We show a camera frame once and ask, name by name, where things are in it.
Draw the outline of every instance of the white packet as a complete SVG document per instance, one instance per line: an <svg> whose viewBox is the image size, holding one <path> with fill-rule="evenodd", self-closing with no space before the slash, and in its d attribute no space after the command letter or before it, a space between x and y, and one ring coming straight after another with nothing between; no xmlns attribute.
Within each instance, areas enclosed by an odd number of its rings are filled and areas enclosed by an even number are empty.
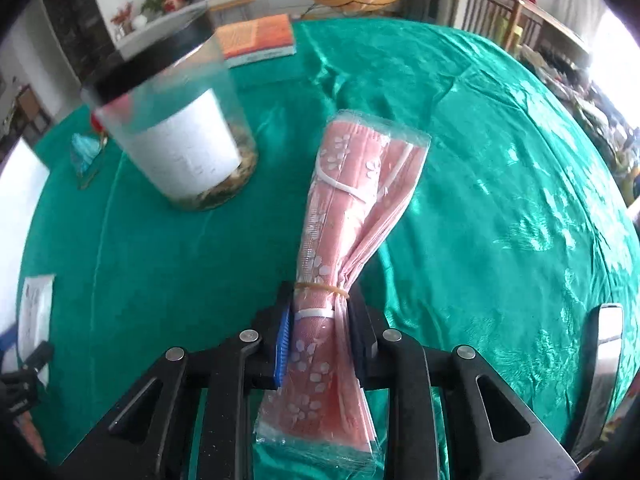
<svg viewBox="0 0 640 480"><path fill-rule="evenodd" d="M49 320L55 274L31 276L24 279L18 312L18 355L24 362L38 345L49 340ZM49 384L49 365L38 373L40 382Z"/></svg>

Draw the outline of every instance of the book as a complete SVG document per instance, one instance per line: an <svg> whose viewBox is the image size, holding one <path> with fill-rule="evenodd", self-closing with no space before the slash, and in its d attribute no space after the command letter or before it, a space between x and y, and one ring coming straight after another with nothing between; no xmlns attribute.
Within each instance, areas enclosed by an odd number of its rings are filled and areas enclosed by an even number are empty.
<svg viewBox="0 0 640 480"><path fill-rule="evenodd" d="M216 29L228 67L296 53L296 41L286 14L230 23Z"/></svg>

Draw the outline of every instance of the white paper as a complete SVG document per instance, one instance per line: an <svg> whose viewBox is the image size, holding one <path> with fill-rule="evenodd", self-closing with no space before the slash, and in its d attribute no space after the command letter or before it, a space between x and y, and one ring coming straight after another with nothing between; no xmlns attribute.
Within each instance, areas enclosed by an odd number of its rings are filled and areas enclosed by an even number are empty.
<svg viewBox="0 0 640 480"><path fill-rule="evenodd" d="M43 341L49 340L53 274L24 279L18 313L18 355L25 361ZM40 382L49 384L49 365L38 373Z"/></svg>
<svg viewBox="0 0 640 480"><path fill-rule="evenodd" d="M24 244L48 176L47 167L22 139L0 164L0 333L15 323ZM12 369L6 358L2 370Z"/></svg>
<svg viewBox="0 0 640 480"><path fill-rule="evenodd" d="M216 186L241 160L211 89L145 132L117 140L148 179L175 200Z"/></svg>

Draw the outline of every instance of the wooden post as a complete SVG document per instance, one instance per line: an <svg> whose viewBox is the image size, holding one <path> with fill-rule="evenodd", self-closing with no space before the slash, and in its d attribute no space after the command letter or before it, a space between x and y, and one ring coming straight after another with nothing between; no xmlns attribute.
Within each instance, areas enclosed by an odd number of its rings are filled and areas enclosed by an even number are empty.
<svg viewBox="0 0 640 480"><path fill-rule="evenodd" d="M502 48L507 52L511 48L511 41L513 41L515 28L518 26L518 22L520 21L521 12L522 3L520 2L520 0L515 0L513 3L513 9L511 9L511 16L509 17L507 30L505 31L504 37L502 38Z"/></svg>

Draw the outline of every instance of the clear plastic wrapper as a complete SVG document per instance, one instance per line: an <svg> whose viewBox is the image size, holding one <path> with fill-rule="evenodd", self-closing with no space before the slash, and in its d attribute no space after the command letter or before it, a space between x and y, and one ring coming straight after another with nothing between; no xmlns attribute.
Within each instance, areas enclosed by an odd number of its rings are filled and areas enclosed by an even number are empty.
<svg viewBox="0 0 640 480"><path fill-rule="evenodd" d="M287 373L260 406L259 446L373 473L380 450L351 361L347 295L411 200L430 140L350 110L325 129L298 254Z"/></svg>

